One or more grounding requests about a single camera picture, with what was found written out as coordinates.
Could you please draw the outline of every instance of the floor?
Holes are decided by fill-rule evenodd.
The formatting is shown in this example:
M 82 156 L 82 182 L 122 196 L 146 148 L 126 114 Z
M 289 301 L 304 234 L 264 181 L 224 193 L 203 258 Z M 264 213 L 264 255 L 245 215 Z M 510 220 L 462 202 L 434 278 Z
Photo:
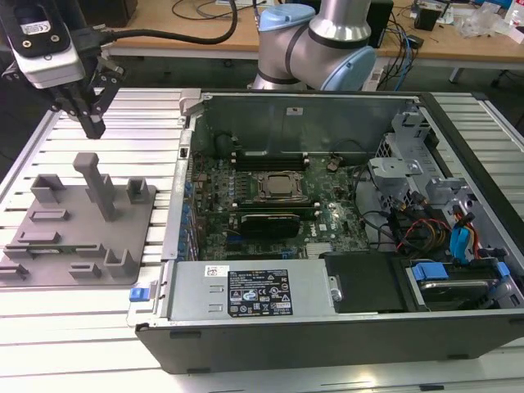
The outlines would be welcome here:
M 118 57 L 128 71 L 126 87 L 245 88 L 256 73 L 255 61 Z M 406 92 L 482 92 L 512 123 L 524 112 L 524 74 L 490 82 L 497 70 L 465 70 L 458 84 L 448 81 L 451 69 L 415 66 L 401 88 Z M 45 108 L 28 93 L 0 81 L 0 180 L 38 124 Z M 519 124 L 524 134 L 524 121 Z

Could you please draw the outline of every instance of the warning label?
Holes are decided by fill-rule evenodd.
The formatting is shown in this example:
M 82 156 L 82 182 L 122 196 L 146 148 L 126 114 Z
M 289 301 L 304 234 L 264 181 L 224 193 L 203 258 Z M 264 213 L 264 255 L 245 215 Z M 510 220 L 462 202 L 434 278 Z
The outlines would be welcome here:
M 293 315 L 287 270 L 228 272 L 228 294 L 234 318 Z

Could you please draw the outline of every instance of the screw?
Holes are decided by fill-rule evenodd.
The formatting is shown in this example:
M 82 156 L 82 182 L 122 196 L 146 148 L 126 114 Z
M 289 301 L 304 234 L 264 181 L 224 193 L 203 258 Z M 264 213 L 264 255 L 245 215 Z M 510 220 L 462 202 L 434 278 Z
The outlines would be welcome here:
M 334 301 L 341 301 L 342 300 L 342 292 L 340 291 L 340 289 L 333 288 L 331 290 L 331 298 Z

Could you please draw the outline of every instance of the blue tab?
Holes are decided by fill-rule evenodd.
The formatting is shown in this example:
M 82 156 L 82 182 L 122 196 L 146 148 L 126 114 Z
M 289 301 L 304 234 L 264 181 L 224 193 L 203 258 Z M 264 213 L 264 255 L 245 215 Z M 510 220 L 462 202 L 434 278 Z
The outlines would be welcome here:
M 504 262 L 497 262 L 497 269 L 502 277 L 507 277 L 509 275 L 508 266 Z
M 416 281 L 447 280 L 449 278 L 441 262 L 419 262 L 411 270 Z
M 132 288 L 129 291 L 129 301 L 149 301 L 149 288 Z

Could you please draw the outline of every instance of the desk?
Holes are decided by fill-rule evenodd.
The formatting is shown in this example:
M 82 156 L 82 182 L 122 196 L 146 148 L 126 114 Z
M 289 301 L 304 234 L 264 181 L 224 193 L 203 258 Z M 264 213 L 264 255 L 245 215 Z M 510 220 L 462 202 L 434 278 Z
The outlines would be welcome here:
M 196 16 L 193 4 L 204 0 L 186 0 L 177 7 L 183 15 Z M 174 0 L 138 0 L 138 7 L 128 29 L 159 29 L 201 37 L 221 35 L 229 27 L 229 20 L 183 20 L 171 13 Z M 402 11 L 410 0 L 395 0 L 394 13 Z M 209 13 L 224 12 L 227 7 L 208 6 Z M 108 49 L 111 55 L 123 56 L 167 56 L 167 57 L 208 57 L 224 59 L 258 58 L 259 39 L 255 27 L 253 11 L 239 12 L 237 31 L 225 43 L 207 47 L 193 43 L 165 40 L 159 38 L 136 37 L 122 39 Z M 424 39 L 416 63 L 421 66 L 462 67 L 486 69 L 524 69 L 524 45 L 518 45 L 509 37 L 497 34 L 494 37 L 461 38 L 451 25 L 438 26 L 430 31 L 413 29 L 413 20 L 402 14 L 397 16 L 409 34 Z M 395 58 L 399 51 L 393 34 L 386 34 L 384 42 L 377 49 L 382 59 Z

